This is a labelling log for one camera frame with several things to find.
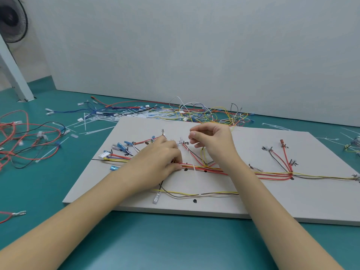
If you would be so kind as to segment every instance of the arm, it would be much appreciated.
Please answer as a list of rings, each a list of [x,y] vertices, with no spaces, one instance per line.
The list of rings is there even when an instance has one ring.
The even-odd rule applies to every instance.
[[[180,170],[180,164],[170,163],[173,158],[175,162],[182,162],[176,142],[160,136],[83,196],[1,250],[0,268],[57,269],[122,200],[155,186],[173,171]]]
[[[190,143],[209,155],[232,179],[279,269],[343,269],[284,209],[237,154],[227,125],[190,129]]]

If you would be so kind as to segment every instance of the green work surface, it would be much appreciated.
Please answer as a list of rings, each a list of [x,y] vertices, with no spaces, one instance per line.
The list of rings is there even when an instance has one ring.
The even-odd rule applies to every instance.
[[[91,101],[89,94],[57,91],[51,77],[34,81],[29,86],[37,99],[28,103],[17,103],[13,89],[0,92],[0,114],[22,109],[28,112],[30,123],[42,124],[54,120],[68,126],[75,123],[83,113],[47,116],[45,108],[57,111],[76,110],[80,108],[77,103]],[[96,97],[108,104],[126,100],[108,96]],[[25,121],[21,113],[12,118]],[[261,115],[251,118],[255,122],[247,123],[245,127],[271,128],[268,124],[280,125],[295,131],[308,131],[315,137],[338,139],[334,142],[340,144],[349,144],[350,138],[358,135],[355,132],[360,132],[360,128],[356,127]],[[97,121],[88,124],[87,131],[111,126],[114,126],[114,123]],[[76,134],[85,132],[83,127],[73,129],[79,129]],[[32,163],[24,169],[15,169],[10,163],[2,169],[0,211],[26,210],[27,214],[0,224],[0,248],[64,207],[62,200],[65,195],[110,131],[79,135],[77,139],[70,137],[61,145],[58,153],[49,159]],[[360,157],[356,153],[345,152],[340,144],[319,140],[360,172]],[[345,269],[359,268],[360,227],[309,223],[303,223],[302,226]],[[111,212],[61,266],[61,269],[76,270],[276,268],[251,220],[132,212]]]

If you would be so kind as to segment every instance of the teal tabletop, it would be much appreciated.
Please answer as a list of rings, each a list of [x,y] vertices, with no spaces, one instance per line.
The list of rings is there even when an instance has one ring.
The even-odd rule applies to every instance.
[[[31,82],[29,86],[36,99],[27,103],[18,103],[13,89],[1,91],[0,115],[21,109],[28,113],[30,123],[42,124],[52,120],[68,126],[81,115],[57,113],[47,116],[45,108],[76,110],[79,108],[77,103],[91,99],[89,94],[56,90],[51,77]],[[108,104],[126,100],[96,97]],[[308,131],[360,172],[360,157],[344,151],[343,146],[360,135],[360,128],[262,115],[254,115],[252,119],[254,122],[247,123],[245,127],[283,127]],[[16,113],[10,121],[15,120],[24,121],[25,116]],[[109,124],[113,123],[97,121],[88,124],[87,131],[113,126]],[[27,214],[0,224],[0,248],[64,207],[62,200],[65,195],[110,131],[79,135],[77,139],[70,137],[53,157],[33,162],[24,169],[15,169],[11,164],[4,166],[0,172],[0,211],[26,210]],[[345,269],[359,269],[360,227],[301,225]],[[277,267],[251,220],[111,212],[79,244],[60,269],[210,270]]]

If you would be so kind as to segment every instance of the hand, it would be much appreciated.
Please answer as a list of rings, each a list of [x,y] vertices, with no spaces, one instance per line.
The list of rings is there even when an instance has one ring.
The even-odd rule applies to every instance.
[[[166,179],[172,172],[181,170],[181,152],[175,141],[160,136],[147,145],[122,168],[114,171],[135,193],[150,189]]]
[[[189,139],[196,148],[206,147],[211,158],[223,170],[239,159],[228,125],[213,122],[196,125],[190,129]]]

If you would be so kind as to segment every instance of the metal post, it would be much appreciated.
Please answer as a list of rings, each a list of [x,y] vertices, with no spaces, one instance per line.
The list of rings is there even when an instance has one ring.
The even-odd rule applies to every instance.
[[[0,70],[3,70],[7,80],[15,89],[20,100],[30,101],[34,99],[34,95],[27,85],[2,36],[0,36],[0,67]]]

